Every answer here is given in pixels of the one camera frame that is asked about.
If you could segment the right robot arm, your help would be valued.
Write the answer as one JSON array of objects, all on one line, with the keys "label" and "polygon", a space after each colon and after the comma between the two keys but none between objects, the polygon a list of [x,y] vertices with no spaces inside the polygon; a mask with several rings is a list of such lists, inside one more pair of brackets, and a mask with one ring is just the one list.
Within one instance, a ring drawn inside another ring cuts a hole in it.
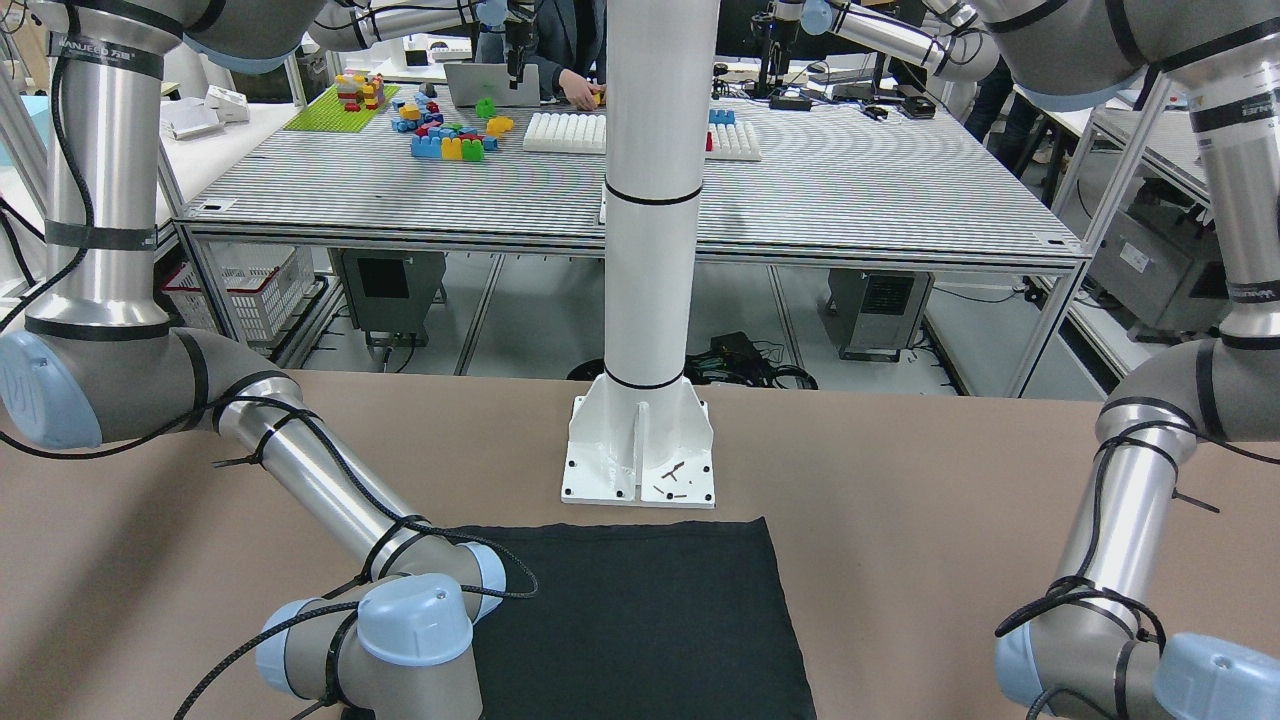
[{"label": "right robot arm", "polygon": [[500,601],[494,550],[430,527],[335,441],[300,386],[253,350],[175,329],[154,300],[165,54],[279,67],[303,35],[334,47],[371,18],[349,1],[38,1],[50,32],[47,279],[3,333],[18,450],[91,459],[170,432],[238,439],[364,569],[283,609],[237,650],[275,687],[378,719],[480,719],[474,624]]}]

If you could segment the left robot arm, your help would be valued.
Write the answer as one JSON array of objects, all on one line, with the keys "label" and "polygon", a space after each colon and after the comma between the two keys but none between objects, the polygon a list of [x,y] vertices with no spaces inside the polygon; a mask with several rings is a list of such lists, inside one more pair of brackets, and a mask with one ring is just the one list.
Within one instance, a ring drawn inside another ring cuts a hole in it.
[{"label": "left robot arm", "polygon": [[1037,102],[1103,101],[1157,68],[1187,91],[1230,309],[1108,396],[1091,479],[1046,593],[996,629],[1004,696],[1079,719],[1275,719],[1277,661],[1144,606],[1180,466],[1201,441],[1277,438],[1277,4],[978,1]]}]

